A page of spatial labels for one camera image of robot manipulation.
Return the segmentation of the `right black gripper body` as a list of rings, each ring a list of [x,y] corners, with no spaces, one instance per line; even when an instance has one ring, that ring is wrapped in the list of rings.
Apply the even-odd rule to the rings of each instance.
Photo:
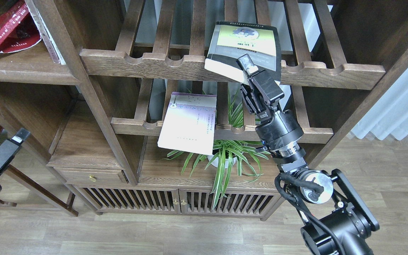
[[[282,89],[271,75],[263,70],[245,72],[248,83],[241,92],[249,112],[259,118],[255,130],[263,147],[259,151],[269,151],[275,158],[301,158],[305,151],[297,141],[304,132],[290,110],[283,111],[279,100],[284,97]]]

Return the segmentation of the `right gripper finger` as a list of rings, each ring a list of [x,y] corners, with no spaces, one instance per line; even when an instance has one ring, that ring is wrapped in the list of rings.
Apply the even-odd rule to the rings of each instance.
[[[248,54],[244,54],[243,56],[239,57],[237,59],[237,63],[248,77],[251,77],[259,72],[258,66],[253,63]]]

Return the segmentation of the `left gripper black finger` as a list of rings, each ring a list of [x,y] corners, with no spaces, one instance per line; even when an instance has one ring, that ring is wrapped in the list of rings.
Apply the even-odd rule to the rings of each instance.
[[[5,140],[0,145],[0,175],[8,168],[9,164],[21,149],[21,144],[30,136],[27,129],[20,129],[10,140]]]

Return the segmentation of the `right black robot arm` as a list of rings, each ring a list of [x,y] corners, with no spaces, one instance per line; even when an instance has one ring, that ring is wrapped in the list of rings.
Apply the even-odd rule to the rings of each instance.
[[[275,187],[298,212],[306,247],[313,255],[372,255],[367,238],[379,223],[361,196],[341,170],[309,168],[298,144],[304,132],[295,115],[281,108],[280,86],[248,54],[237,63],[246,77],[243,100],[260,121],[255,130],[262,145],[256,150],[277,163]]]

